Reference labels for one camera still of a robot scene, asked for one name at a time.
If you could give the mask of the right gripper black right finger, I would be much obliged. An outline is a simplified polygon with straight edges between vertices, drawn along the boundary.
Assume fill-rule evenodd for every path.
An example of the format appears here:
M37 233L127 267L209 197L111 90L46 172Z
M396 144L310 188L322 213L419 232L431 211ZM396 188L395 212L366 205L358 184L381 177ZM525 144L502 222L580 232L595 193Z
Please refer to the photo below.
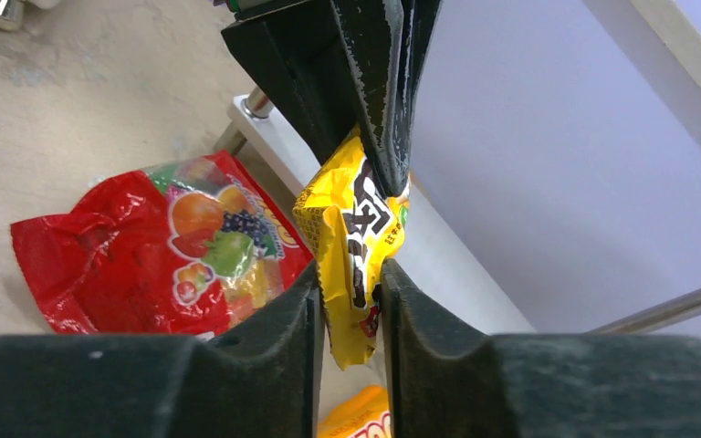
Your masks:
M487 335L382 268L397 437L701 437L701 340Z

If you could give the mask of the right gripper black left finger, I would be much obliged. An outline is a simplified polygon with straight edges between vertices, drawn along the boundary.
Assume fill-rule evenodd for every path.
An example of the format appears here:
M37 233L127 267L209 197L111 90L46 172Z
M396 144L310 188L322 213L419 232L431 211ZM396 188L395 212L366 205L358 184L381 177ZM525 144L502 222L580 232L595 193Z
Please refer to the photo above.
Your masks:
M313 437L317 270L209 340L0 336L0 437Z

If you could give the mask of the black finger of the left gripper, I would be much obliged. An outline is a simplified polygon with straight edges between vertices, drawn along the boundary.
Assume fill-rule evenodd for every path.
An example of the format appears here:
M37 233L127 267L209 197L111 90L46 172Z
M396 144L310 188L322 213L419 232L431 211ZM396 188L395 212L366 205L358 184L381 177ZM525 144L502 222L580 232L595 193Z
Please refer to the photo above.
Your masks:
M382 192L407 185L413 108L440 0L334 1L350 76L356 88L361 139Z
M358 120L355 87L330 3L272 1L237 13L221 36L324 163Z

